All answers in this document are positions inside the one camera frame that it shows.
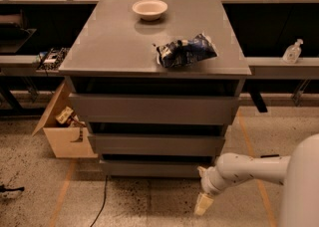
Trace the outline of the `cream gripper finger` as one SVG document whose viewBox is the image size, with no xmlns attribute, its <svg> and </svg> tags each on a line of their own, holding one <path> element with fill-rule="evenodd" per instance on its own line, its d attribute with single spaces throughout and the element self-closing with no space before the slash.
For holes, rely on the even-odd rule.
<svg viewBox="0 0 319 227">
<path fill-rule="evenodd" d="M 194 214 L 202 216 L 206 210 L 212 205 L 214 199 L 206 193 L 199 193 L 196 199 Z"/>
</svg>

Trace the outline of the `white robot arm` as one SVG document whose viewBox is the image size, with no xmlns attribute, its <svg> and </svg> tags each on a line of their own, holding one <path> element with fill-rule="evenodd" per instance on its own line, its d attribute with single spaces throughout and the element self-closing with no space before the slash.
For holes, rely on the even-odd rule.
<svg viewBox="0 0 319 227">
<path fill-rule="evenodd" d="M 319 134 L 301 141 L 289 156 L 251 157 L 225 153 L 198 169 L 202 191 L 194 213 L 203 215 L 214 197 L 252 179 L 283 187 L 278 227 L 319 227 Z"/>
</svg>

